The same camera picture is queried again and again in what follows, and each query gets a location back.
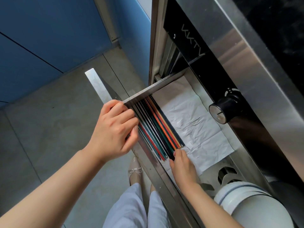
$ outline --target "crumpled paper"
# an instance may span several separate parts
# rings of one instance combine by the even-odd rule
[[[184,76],[152,96],[185,143],[199,176],[234,151]],[[167,162],[162,164],[169,171]]]

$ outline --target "black knob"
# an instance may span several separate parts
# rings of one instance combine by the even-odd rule
[[[241,114],[240,99],[236,95],[227,95],[211,104],[209,112],[218,123],[225,124]]]

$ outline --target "pant leg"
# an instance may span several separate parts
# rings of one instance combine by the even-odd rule
[[[146,228],[147,215],[143,206],[140,184],[130,186],[110,209],[103,228]]]
[[[148,228],[168,228],[171,227],[167,211],[158,192],[153,191],[150,195],[148,211]]]

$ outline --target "shoe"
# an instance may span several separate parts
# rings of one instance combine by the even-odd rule
[[[133,178],[135,179],[134,182],[132,182],[131,184],[131,175],[133,174],[137,174],[138,177]],[[137,160],[136,157],[134,157],[130,163],[129,166],[129,170],[128,170],[128,176],[129,176],[129,182],[130,182],[130,186],[133,185],[134,183],[138,182],[140,184],[140,180],[141,180],[141,166],[139,164],[139,161]]]

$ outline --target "pull-out drawer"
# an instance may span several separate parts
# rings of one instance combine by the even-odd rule
[[[109,85],[100,79],[94,69],[87,71],[86,76],[92,83],[103,103],[106,103],[111,99],[119,99],[118,95],[109,87]],[[146,89],[124,100],[123,103],[128,108],[131,108],[134,106],[134,104],[182,76],[187,79],[193,91],[200,97],[204,107],[209,110],[209,105],[212,104],[213,101],[200,84],[200,81],[197,79],[195,74],[189,68],[159,80]],[[211,197],[214,197],[219,189],[229,182],[242,180],[257,184],[271,193],[272,190],[269,187],[268,182],[244,146],[241,144],[229,124],[223,125],[218,123],[218,125],[223,134],[226,136],[231,147],[234,149],[234,152],[205,170],[199,176],[202,188]],[[165,171],[154,152],[146,143],[143,135],[140,133],[139,142],[134,146],[133,152],[138,157],[142,168],[145,170],[151,182],[159,192],[166,209],[177,227],[202,226],[196,212],[193,210],[188,201],[182,196],[179,189],[171,180],[172,176],[169,176],[169,174]]]

